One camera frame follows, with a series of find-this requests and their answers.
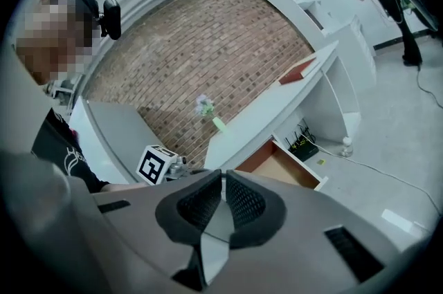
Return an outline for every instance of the cable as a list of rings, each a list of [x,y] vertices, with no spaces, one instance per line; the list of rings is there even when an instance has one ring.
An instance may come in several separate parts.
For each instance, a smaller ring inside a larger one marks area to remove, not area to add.
[[[425,90],[425,89],[423,89],[423,88],[420,86],[420,80],[419,80],[419,78],[418,78],[418,76],[419,76],[419,74],[420,74],[420,71],[421,71],[421,68],[419,67],[419,68],[418,68],[418,72],[417,72],[417,85],[418,85],[418,88],[419,88],[420,90],[422,90],[422,91],[428,93],[429,95],[431,95],[431,96],[434,98],[434,101],[435,101],[435,103],[437,104],[437,106],[438,106],[439,108],[443,109],[443,106],[438,102],[438,100],[437,100],[437,98],[435,97],[434,93],[433,93],[432,91]]]
[[[440,213],[439,208],[437,207],[437,204],[434,202],[434,200],[432,199],[432,197],[430,196],[430,194],[429,194],[426,190],[424,190],[423,188],[420,188],[420,187],[418,187],[418,186],[416,186],[416,185],[413,185],[412,183],[409,183],[408,181],[402,180],[401,178],[398,178],[397,176],[394,176],[394,175],[389,174],[389,173],[387,173],[387,172],[383,172],[383,171],[377,169],[376,167],[373,167],[373,166],[370,166],[370,165],[366,165],[365,163],[360,163],[359,161],[355,161],[355,160],[352,160],[352,159],[350,159],[350,158],[345,158],[344,156],[341,156],[341,155],[333,154],[332,152],[327,151],[326,149],[322,148],[321,146],[317,145],[316,143],[313,143],[313,142],[312,142],[308,137],[306,137],[304,134],[302,134],[302,136],[304,136],[304,137],[305,137],[305,138],[306,138],[306,139],[307,139],[312,145],[315,145],[319,150],[323,151],[323,152],[326,153],[326,154],[329,154],[329,155],[331,155],[331,156],[335,156],[336,158],[343,158],[343,159],[345,159],[345,160],[347,160],[347,161],[350,161],[351,163],[354,163],[354,164],[357,164],[357,165],[361,165],[361,166],[368,167],[368,168],[370,168],[370,169],[373,169],[374,171],[377,171],[377,172],[380,173],[380,174],[383,174],[383,175],[386,175],[386,176],[392,177],[393,179],[395,179],[395,180],[397,180],[397,181],[400,181],[400,182],[402,182],[402,183],[405,183],[405,184],[407,184],[407,185],[409,185],[409,186],[415,188],[416,190],[422,191],[423,193],[425,193],[426,196],[428,196],[429,200],[431,201],[431,203],[433,204],[435,210],[437,211],[437,214],[439,215],[439,217],[442,216],[442,214]]]

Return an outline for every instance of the water bottle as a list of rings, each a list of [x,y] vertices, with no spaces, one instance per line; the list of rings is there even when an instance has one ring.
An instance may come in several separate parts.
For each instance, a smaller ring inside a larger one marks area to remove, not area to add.
[[[343,138],[343,149],[341,151],[341,156],[349,158],[354,152],[354,147],[352,146],[352,139],[348,136]]]

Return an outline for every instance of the open drawer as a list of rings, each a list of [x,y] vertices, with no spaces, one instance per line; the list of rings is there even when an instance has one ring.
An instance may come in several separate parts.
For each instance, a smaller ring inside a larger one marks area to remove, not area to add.
[[[319,190],[327,181],[327,177],[320,178],[274,139],[266,141],[236,169],[313,190]]]

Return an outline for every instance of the red brick wall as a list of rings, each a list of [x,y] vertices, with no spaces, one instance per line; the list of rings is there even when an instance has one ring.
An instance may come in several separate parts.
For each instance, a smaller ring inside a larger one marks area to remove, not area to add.
[[[134,105],[168,149],[201,167],[217,130],[195,115],[197,96],[227,124],[310,53],[265,0],[171,0],[116,43],[85,97]]]

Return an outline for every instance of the gray floor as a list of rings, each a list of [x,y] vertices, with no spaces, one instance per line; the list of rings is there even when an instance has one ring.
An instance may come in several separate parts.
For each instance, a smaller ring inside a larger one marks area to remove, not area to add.
[[[442,44],[425,37],[419,46],[424,60],[420,83],[443,104]],[[351,158],[425,189],[441,214],[443,110],[418,89],[417,69],[403,66],[402,53],[402,45],[397,45],[375,58],[377,86],[359,96],[362,121]],[[320,145],[335,154],[340,151],[336,145]],[[323,166],[317,164],[320,159],[326,160]],[[425,193],[409,185],[323,152],[307,164],[329,177],[321,192],[374,224],[401,250],[435,227],[437,210]],[[385,210],[395,213],[393,221],[381,216]]]

